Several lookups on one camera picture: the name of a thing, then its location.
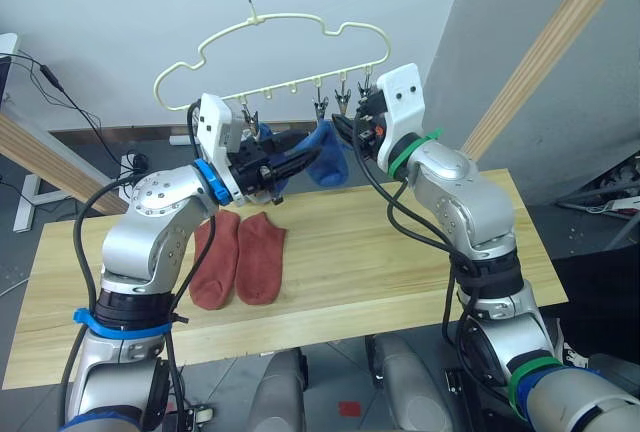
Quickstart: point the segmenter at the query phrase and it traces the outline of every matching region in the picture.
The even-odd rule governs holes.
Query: green ring
[[[391,177],[392,179],[395,179],[396,172],[400,167],[402,167],[402,164],[404,164],[404,162],[409,159],[411,154],[413,154],[413,152],[422,144],[424,144],[427,140],[433,140],[440,137],[441,133],[442,133],[442,129],[436,129],[426,137],[423,137],[421,139],[416,139],[413,142],[411,142],[411,144],[406,149],[404,149],[402,153],[398,157],[396,157],[396,159],[389,166],[389,177]]]
[[[538,357],[537,359],[530,360],[529,362],[525,362],[511,374],[511,380],[509,380],[509,404],[511,408],[518,414],[522,420],[525,419],[520,410],[518,410],[518,405],[516,404],[516,392],[518,389],[518,384],[520,381],[529,373],[534,372],[537,369],[545,367],[547,365],[559,365],[562,366],[560,362],[554,357]]]

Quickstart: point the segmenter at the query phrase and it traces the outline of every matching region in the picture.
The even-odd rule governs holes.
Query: wooden tabletop
[[[564,290],[509,173],[494,170],[485,175],[513,200],[522,272],[533,285],[538,305],[565,302]],[[397,187],[386,186],[389,191]],[[410,192],[402,202],[434,220]],[[385,205],[365,186],[294,194],[279,206],[234,209],[242,217],[266,210],[275,225],[288,229],[280,295],[267,306],[249,306],[233,295],[225,308],[206,311],[194,306],[187,293],[178,312],[190,322],[173,328],[180,364],[440,323],[447,254],[396,232],[386,220]],[[84,224],[84,246],[96,283],[102,241],[117,220],[118,216],[100,217]],[[400,222],[419,230],[406,220]],[[43,229],[4,389],[60,380],[78,329],[71,318],[73,311],[87,303],[72,228],[72,222],[57,222]],[[193,240],[181,277],[192,262]],[[459,314],[456,302],[452,319]]]

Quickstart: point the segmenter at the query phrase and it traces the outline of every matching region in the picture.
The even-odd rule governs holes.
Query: clothes hanger
[[[389,36],[385,33],[384,30],[382,30],[380,27],[377,27],[375,25],[372,24],[367,24],[364,22],[343,22],[340,27],[338,27],[338,30],[332,31],[329,30],[327,27],[327,24],[325,23],[325,21],[321,18],[318,17],[317,15],[312,15],[312,14],[301,14],[301,13],[279,13],[279,14],[264,14],[264,15],[258,15],[256,14],[256,10],[255,7],[253,5],[252,0],[248,0],[249,1],[249,6],[251,9],[251,16],[244,22],[241,22],[239,24],[233,25],[231,27],[228,27],[224,30],[221,30],[220,32],[217,32],[215,34],[213,34],[212,36],[208,37],[207,39],[205,39],[199,46],[198,46],[198,55],[200,56],[200,60],[198,62],[196,62],[195,64],[189,64],[187,62],[184,61],[179,61],[176,62],[175,64],[173,64],[172,66],[168,67],[167,69],[165,69],[164,71],[162,71],[158,77],[156,78],[154,84],[153,84],[153,96],[155,97],[155,99],[158,101],[158,103],[160,105],[162,105],[165,109],[167,110],[172,110],[172,111],[178,111],[178,110],[187,110],[189,108],[190,104],[183,104],[183,105],[178,105],[178,106],[170,106],[167,105],[164,100],[160,97],[160,93],[159,93],[159,89],[160,89],[160,84],[164,81],[164,79],[166,79],[166,77],[171,74],[172,72],[174,72],[175,70],[184,67],[187,68],[189,70],[198,70],[201,67],[203,67],[206,63],[207,63],[207,57],[204,53],[204,50],[211,45],[213,42],[215,42],[216,40],[231,34],[237,30],[241,30],[244,29],[245,27],[249,27],[249,26],[258,26],[260,24],[263,24],[267,21],[270,20],[278,20],[278,19],[298,19],[298,20],[307,20],[307,21],[313,21],[313,22],[317,22],[320,27],[321,27],[321,32],[329,37],[337,37],[339,35],[342,34],[342,32],[347,29],[347,28],[357,28],[357,29],[366,29],[366,30],[371,30],[373,32],[375,32],[377,35],[379,35],[382,40],[385,43],[386,46],[386,52],[384,54],[383,57],[377,59],[377,60],[373,60],[371,62],[365,62],[362,64],[358,64],[358,65],[353,65],[350,67],[346,67],[343,69],[337,69],[337,70],[333,70],[331,72],[324,72],[321,74],[316,74],[316,75],[312,75],[309,77],[302,77],[299,79],[294,79],[294,80],[289,80],[287,82],[281,82],[279,84],[273,84],[273,85],[268,85],[265,87],[260,87],[257,89],[252,89],[252,90],[245,90],[243,92],[237,92],[235,94],[230,94],[227,95],[225,97],[222,97],[222,100],[229,100],[229,99],[237,99],[240,104],[242,106],[245,106],[247,104],[247,97],[250,95],[255,95],[255,94],[263,94],[265,98],[267,99],[271,99],[273,97],[273,92],[275,90],[278,89],[283,89],[283,88],[288,88],[289,91],[292,94],[295,94],[298,91],[298,86],[300,86],[301,84],[304,84],[306,82],[313,82],[315,84],[316,87],[320,87],[322,85],[322,80],[328,77],[332,77],[332,76],[339,76],[340,81],[344,82],[346,80],[347,77],[347,73],[348,72],[352,72],[355,70],[363,70],[365,72],[365,74],[367,76],[370,76],[372,73],[372,69],[375,65],[379,65],[382,64],[383,62],[385,62],[388,58],[389,55],[391,54],[391,41],[389,40]]]

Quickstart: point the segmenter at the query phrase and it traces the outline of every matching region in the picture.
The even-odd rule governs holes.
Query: gray floor
[[[149,155],[151,167],[155,170],[183,165],[190,160],[188,148],[170,147],[165,142],[118,144],[116,147],[117,153],[125,153],[130,148]],[[118,166],[105,158],[96,146],[76,147],[76,150],[106,174],[117,175]],[[348,186],[365,183],[364,177],[353,163],[350,163],[350,172]],[[0,174],[4,182],[21,188],[25,170],[0,157]],[[301,174],[290,181],[286,192],[291,194],[316,189],[306,174]],[[17,194],[14,191],[4,186],[0,187],[0,292],[28,277],[43,224],[72,218],[76,205],[74,200],[69,199],[44,206],[36,211],[30,232],[14,234],[11,230],[17,202]],[[577,211],[547,206],[533,207],[530,213],[552,258],[601,250],[623,224],[620,219],[589,216]],[[2,375],[24,291],[23,285],[0,297]],[[451,396],[445,392],[442,373],[445,367],[456,365],[456,360],[443,344],[439,328],[421,327],[401,331],[400,334],[425,361],[436,382],[442,386],[443,394],[447,397],[459,425],[460,410]],[[309,431],[392,428],[384,392],[374,389],[371,385],[361,338],[303,347],[303,352],[307,355],[310,366],[310,387],[305,392]],[[215,408],[215,418],[204,430],[242,430],[253,394],[268,361],[268,356],[252,356],[185,367],[187,397],[195,403],[211,403]],[[57,392],[56,386],[1,391],[1,430],[56,430]],[[359,402],[361,417],[341,417],[338,412],[340,401]]]

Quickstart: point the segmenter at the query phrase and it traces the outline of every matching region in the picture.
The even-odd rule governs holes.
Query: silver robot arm
[[[154,430],[160,424],[169,366],[159,355],[171,323],[181,319],[173,313],[172,290],[189,237],[219,206],[280,201],[277,183],[303,170],[319,152],[283,158],[305,134],[242,140],[243,119],[220,98],[204,94],[199,103],[203,158],[140,180],[127,212],[104,241],[95,308],[74,316],[88,329],[64,430]]]
[[[472,310],[461,347],[471,370],[509,399],[538,432],[636,430],[640,401],[585,369],[564,367],[517,257],[514,212],[506,192],[478,173],[465,154],[425,137],[415,64],[388,72],[360,101],[358,144],[391,178],[406,180],[451,244],[479,276],[453,259],[458,299]],[[351,141],[353,123],[334,116]]]

